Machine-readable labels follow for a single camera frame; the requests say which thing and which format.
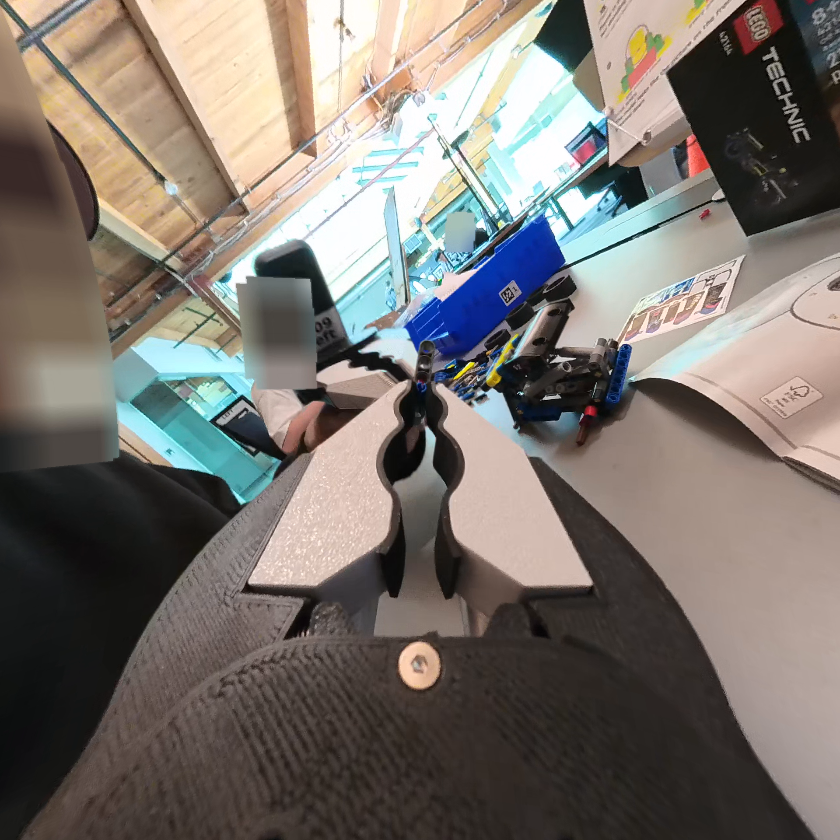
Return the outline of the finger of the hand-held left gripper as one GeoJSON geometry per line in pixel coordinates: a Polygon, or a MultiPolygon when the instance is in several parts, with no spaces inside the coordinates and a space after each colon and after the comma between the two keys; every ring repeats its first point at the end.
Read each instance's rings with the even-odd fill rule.
{"type": "Polygon", "coordinates": [[[408,379],[404,350],[362,350],[320,371],[320,391],[339,410],[363,410],[408,379]]]}

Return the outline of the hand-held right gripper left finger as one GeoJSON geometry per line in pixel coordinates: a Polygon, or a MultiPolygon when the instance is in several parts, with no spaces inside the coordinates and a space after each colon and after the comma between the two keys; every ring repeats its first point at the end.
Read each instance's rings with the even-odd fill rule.
{"type": "Polygon", "coordinates": [[[247,592],[337,603],[372,632],[403,583],[406,541],[394,485],[417,468],[415,387],[402,381],[314,453],[247,580],[247,592]]]}

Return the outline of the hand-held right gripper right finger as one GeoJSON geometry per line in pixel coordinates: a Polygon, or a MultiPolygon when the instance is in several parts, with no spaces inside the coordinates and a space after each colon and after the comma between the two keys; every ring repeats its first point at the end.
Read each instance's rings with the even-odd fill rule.
{"type": "Polygon", "coordinates": [[[441,385],[428,388],[433,467],[445,484],[432,550],[463,632],[500,606],[587,596],[594,582],[524,450],[441,385]]]}

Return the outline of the grey bent lego beam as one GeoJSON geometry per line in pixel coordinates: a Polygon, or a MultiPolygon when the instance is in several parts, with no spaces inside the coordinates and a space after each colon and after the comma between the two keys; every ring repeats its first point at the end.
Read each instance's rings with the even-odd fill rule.
{"type": "Polygon", "coordinates": [[[413,421],[415,426],[425,423],[426,400],[430,385],[434,383],[434,357],[436,349],[431,340],[424,340],[420,343],[416,356],[416,367],[413,377],[413,421]],[[428,380],[428,390],[425,395],[419,395],[415,389],[415,379],[428,380]]]}

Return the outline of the pile of loose lego parts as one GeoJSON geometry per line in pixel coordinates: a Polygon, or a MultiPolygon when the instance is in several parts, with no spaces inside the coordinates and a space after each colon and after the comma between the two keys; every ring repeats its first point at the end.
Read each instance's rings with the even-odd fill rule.
{"type": "Polygon", "coordinates": [[[501,357],[501,348],[479,353],[471,360],[453,360],[434,373],[433,382],[473,406],[487,399],[488,377],[501,357]]]}

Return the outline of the partly built lego model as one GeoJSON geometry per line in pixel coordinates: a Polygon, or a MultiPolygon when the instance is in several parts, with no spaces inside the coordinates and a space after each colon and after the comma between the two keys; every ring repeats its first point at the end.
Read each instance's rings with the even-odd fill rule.
{"type": "Polygon", "coordinates": [[[570,299],[535,309],[523,331],[511,333],[487,384],[502,395],[515,429],[576,415],[581,447],[619,406],[633,348],[604,338],[591,346],[561,345],[573,309],[570,299]]]}

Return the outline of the lego sticker sheet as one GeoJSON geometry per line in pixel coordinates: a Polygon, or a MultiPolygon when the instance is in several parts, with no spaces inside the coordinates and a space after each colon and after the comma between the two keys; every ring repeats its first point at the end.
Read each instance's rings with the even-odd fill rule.
{"type": "Polygon", "coordinates": [[[724,314],[745,257],[705,269],[641,298],[626,319],[618,343],[638,343],[724,314]]]}

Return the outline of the lego instruction booklet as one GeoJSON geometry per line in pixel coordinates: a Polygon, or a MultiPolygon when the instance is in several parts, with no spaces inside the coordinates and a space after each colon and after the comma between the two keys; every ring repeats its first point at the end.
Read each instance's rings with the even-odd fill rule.
{"type": "Polygon", "coordinates": [[[684,385],[839,488],[839,254],[762,290],[633,377],[684,385]]]}

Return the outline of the lego set box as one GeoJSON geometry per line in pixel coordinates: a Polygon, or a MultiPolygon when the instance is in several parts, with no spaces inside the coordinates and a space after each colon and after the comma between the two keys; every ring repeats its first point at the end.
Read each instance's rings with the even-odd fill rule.
{"type": "Polygon", "coordinates": [[[838,1],[741,2],[667,76],[746,235],[838,209],[838,1]]]}

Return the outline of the white upright panel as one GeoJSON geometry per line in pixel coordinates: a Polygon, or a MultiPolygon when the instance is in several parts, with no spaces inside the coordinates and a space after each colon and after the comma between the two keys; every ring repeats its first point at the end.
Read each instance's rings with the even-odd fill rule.
{"type": "Polygon", "coordinates": [[[403,310],[410,302],[412,293],[403,240],[398,224],[396,195],[393,186],[388,189],[385,195],[384,224],[391,276],[387,284],[385,300],[390,310],[397,312],[403,310]]]}

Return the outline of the large blue plastic bin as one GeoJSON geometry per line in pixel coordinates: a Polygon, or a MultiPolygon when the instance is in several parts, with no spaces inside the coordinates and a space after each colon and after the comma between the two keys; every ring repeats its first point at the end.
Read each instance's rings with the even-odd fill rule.
{"type": "Polygon", "coordinates": [[[564,266],[565,259],[545,216],[535,217],[499,243],[476,269],[456,275],[447,292],[431,291],[398,319],[418,349],[431,340],[442,355],[461,356],[475,347],[516,307],[564,266]]]}

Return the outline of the black floor lamp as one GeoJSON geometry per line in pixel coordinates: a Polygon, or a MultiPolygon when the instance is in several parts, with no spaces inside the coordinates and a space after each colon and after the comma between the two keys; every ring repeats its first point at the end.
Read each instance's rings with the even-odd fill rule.
{"type": "Polygon", "coordinates": [[[453,140],[448,140],[431,116],[427,117],[427,120],[437,137],[438,144],[443,152],[443,157],[453,165],[456,172],[460,175],[462,182],[465,183],[469,193],[478,202],[481,215],[486,225],[493,230],[504,227],[505,224],[511,221],[506,205],[503,203],[499,204],[493,198],[485,183],[481,181],[477,169],[471,163],[469,154],[464,152],[463,149],[464,144],[474,133],[473,129],[469,127],[457,134],[453,140]]]}

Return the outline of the person's black clothing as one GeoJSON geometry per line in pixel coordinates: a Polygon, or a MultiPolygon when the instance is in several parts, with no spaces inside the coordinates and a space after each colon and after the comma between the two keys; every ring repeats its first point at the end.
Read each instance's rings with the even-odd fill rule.
{"type": "Polygon", "coordinates": [[[240,508],[217,476],[125,452],[2,474],[2,838],[78,761],[159,604],[240,508]]]}

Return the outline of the red plastic bin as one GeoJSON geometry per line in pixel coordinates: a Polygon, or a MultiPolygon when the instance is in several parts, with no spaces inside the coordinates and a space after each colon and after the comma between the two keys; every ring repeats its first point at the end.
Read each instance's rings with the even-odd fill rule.
{"type": "Polygon", "coordinates": [[[607,120],[602,119],[600,122],[588,122],[583,130],[578,132],[573,139],[568,142],[564,148],[568,152],[572,161],[578,167],[583,167],[587,163],[607,148],[607,120]]]}

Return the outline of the printed instruction poster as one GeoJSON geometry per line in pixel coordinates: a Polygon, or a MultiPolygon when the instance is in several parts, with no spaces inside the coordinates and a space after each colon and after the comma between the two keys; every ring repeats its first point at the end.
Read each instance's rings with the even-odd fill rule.
{"type": "Polygon", "coordinates": [[[736,1],[585,1],[604,98],[610,165],[635,166],[690,133],[667,71],[723,24],[736,1]]]}

